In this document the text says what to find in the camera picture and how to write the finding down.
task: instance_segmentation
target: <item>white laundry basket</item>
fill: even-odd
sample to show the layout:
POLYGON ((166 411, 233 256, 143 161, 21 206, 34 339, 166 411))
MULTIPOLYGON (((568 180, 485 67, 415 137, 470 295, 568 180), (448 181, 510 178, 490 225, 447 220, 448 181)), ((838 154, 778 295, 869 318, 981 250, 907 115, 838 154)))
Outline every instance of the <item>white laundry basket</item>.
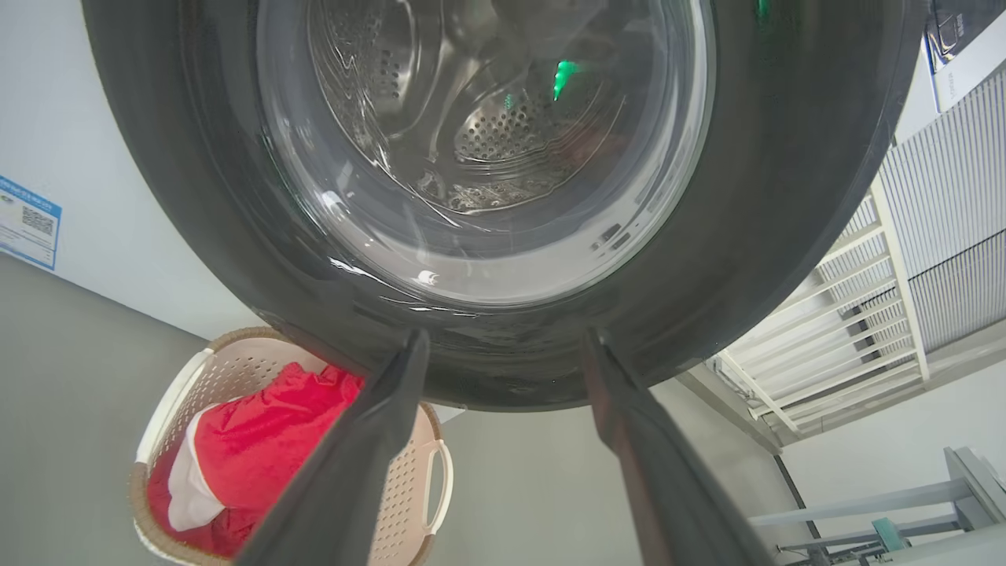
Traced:
MULTIPOLYGON (((136 452, 130 503, 140 540, 154 554, 176 564, 221 565, 226 558, 178 542, 154 520, 147 482, 157 459, 184 435, 192 417, 212 403, 223 403, 268 385, 284 366, 298 362, 320 373, 325 363, 269 328, 235 331, 210 343, 192 357, 158 404, 136 452)), ((369 566, 417 566, 430 553, 434 535, 444 522, 454 486, 451 453, 441 438, 433 409, 423 403, 412 436, 388 467, 369 566), (440 502, 429 523, 430 481, 434 458, 443 458, 440 502)))

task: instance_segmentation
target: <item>washing machine door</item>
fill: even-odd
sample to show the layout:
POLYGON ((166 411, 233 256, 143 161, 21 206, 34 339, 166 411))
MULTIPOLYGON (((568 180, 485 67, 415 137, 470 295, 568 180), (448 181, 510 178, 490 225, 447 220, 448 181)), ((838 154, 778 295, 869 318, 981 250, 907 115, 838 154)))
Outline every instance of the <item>washing machine door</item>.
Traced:
POLYGON ((427 396, 580 404, 583 329, 649 383, 798 285, 875 173, 924 2, 85 0, 110 105, 199 256, 427 396))

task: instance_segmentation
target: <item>blue label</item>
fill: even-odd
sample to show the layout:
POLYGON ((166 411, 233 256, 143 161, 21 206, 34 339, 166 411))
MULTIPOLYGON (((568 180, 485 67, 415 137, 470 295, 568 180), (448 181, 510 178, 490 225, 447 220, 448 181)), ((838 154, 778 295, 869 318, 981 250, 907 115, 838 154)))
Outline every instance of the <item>blue label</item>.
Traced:
POLYGON ((0 249, 54 269, 61 217, 58 204, 0 176, 0 249))

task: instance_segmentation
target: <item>door glass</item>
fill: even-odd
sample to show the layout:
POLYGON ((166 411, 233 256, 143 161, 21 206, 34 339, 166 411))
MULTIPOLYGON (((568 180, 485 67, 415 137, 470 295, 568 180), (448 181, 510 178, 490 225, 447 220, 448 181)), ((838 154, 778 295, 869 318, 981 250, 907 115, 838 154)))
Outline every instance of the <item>door glass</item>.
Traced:
POLYGON ((267 0, 272 143, 354 268, 547 302, 630 258, 687 185, 707 19, 699 0, 267 0))

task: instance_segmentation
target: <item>white shelf rail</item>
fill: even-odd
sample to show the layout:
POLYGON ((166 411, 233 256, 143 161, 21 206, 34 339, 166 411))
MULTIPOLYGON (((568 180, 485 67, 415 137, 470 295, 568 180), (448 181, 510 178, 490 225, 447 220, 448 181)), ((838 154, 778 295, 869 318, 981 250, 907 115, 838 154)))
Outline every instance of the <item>white shelf rail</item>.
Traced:
POLYGON ((879 180, 811 276, 722 351, 756 419, 798 438, 829 416, 930 379, 901 247, 879 180))

